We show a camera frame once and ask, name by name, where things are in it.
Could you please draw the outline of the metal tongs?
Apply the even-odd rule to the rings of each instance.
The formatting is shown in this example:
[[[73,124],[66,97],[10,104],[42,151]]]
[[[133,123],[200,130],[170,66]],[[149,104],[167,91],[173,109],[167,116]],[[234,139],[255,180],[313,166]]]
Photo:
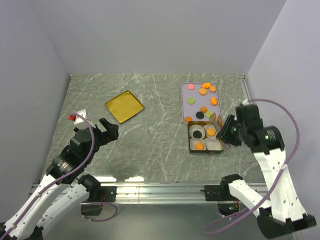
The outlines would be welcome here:
[[[215,127],[217,131],[215,138],[220,141],[224,150],[228,150],[231,148],[231,145],[226,142],[226,139],[230,135],[230,133],[228,133],[228,130],[230,130],[230,126],[228,124],[227,125],[223,124],[223,126],[220,127],[217,123],[216,118],[217,118],[217,114],[215,112],[209,118],[210,122],[212,123],[212,125]]]

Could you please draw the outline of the orange round dotted cookie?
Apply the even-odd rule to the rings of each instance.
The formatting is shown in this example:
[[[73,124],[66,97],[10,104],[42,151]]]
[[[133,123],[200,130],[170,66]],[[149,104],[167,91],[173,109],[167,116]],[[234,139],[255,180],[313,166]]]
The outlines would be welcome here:
[[[208,136],[213,137],[213,136],[216,135],[216,130],[215,130],[214,128],[212,128],[212,127],[209,127],[209,128],[206,130],[206,133],[207,133]]]

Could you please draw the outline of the gold cookie tin base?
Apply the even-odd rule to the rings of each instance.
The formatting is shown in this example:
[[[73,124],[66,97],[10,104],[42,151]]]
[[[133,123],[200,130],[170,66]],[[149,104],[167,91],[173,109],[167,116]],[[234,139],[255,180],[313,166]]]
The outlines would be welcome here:
[[[190,121],[187,124],[188,151],[194,155],[220,154],[223,143],[216,138],[218,130],[209,121]]]

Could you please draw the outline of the lavender plastic tray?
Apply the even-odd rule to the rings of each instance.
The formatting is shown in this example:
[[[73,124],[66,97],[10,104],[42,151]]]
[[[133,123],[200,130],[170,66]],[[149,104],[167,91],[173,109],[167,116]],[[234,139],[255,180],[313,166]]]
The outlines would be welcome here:
[[[218,87],[211,83],[211,86],[216,87],[216,92],[211,92],[208,88],[206,95],[201,95],[199,93],[199,89],[202,87],[204,83],[201,82],[185,82],[180,86],[181,90],[181,105],[182,105],[182,120],[185,123],[184,119],[187,116],[192,117],[193,121],[208,121],[209,119],[206,117],[206,113],[204,113],[203,119],[197,119],[196,113],[200,111],[200,108],[205,106],[208,111],[216,113],[217,116],[221,115],[220,101],[218,97]],[[194,89],[189,90],[188,85],[193,84]],[[211,98],[217,98],[217,105],[211,104]],[[188,104],[188,98],[194,98],[194,104]]]

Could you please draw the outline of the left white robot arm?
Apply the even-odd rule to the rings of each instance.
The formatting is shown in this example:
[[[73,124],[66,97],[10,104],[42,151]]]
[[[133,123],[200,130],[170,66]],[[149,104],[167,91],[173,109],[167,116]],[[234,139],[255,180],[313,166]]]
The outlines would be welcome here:
[[[83,175],[100,147],[119,137],[119,126],[105,118],[101,131],[84,117],[76,116],[74,136],[46,170],[36,190],[20,210],[0,225],[2,240],[41,240],[50,225],[68,208],[85,201],[102,202],[101,183],[92,175]]]

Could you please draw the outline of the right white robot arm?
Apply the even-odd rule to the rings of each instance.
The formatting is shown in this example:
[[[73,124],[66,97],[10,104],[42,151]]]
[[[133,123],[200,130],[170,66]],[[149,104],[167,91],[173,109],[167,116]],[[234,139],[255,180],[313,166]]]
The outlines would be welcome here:
[[[235,198],[245,209],[231,214],[237,219],[228,225],[210,231],[218,223],[210,223],[206,235],[217,235],[237,225],[250,215],[254,215],[260,232],[268,240],[315,227],[316,218],[308,214],[295,190],[288,163],[295,155],[300,143],[298,124],[291,113],[288,114],[296,131],[294,149],[286,153],[280,130],[275,126],[265,127],[259,108],[251,100],[243,101],[230,114],[216,137],[227,145],[239,147],[245,144],[252,152],[264,178],[267,192],[260,195],[238,174],[228,175],[220,182],[220,194],[226,200]]]

